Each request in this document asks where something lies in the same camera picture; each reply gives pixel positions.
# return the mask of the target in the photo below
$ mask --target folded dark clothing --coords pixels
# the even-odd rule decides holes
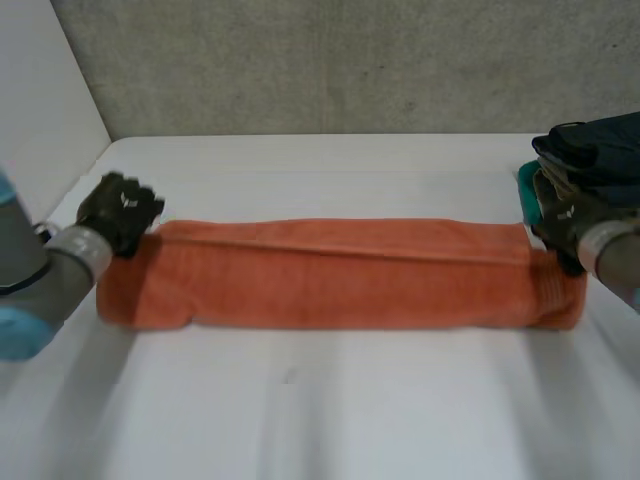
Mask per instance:
[[[562,200],[573,193],[580,192],[580,187],[571,182],[565,169],[554,164],[553,162],[550,162],[545,157],[539,157],[538,163],[541,167],[540,175],[543,175],[546,179],[548,179],[548,182],[555,189],[557,198]]]
[[[640,112],[558,125],[534,138],[533,148],[571,172],[575,183],[584,178],[603,185],[640,184]]]
[[[605,185],[584,188],[615,208],[640,208],[640,185]]]
[[[533,175],[533,190],[536,194],[542,217],[545,217],[549,209],[564,198],[558,195],[556,186],[544,174],[542,168],[538,169]]]

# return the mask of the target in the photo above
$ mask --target white table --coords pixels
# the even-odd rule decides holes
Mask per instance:
[[[116,169],[166,196],[164,220],[513,223],[531,137],[122,140],[52,218]],[[88,298],[0,375],[3,479],[640,478],[640,318],[596,281],[570,333],[133,335]]]

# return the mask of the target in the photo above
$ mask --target gray concrete wall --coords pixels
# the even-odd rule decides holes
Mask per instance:
[[[640,110],[638,0],[53,0],[114,139],[535,132]]]

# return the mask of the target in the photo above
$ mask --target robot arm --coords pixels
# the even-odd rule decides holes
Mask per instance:
[[[640,224],[576,194],[545,212],[533,231],[569,274],[586,270],[640,313]]]
[[[135,253],[163,208],[150,188],[110,173],[80,205],[76,223],[43,245],[0,172],[0,360],[40,352],[111,257]]]

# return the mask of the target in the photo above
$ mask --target glove logo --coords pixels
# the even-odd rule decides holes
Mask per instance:
[[[571,208],[567,210],[565,213],[561,213],[558,215],[558,220],[566,220],[567,218],[573,217],[574,212],[576,211],[575,205],[571,205]]]
[[[120,201],[122,202],[122,208],[133,208],[138,206],[137,200],[129,200],[124,196],[124,192],[120,194]]]

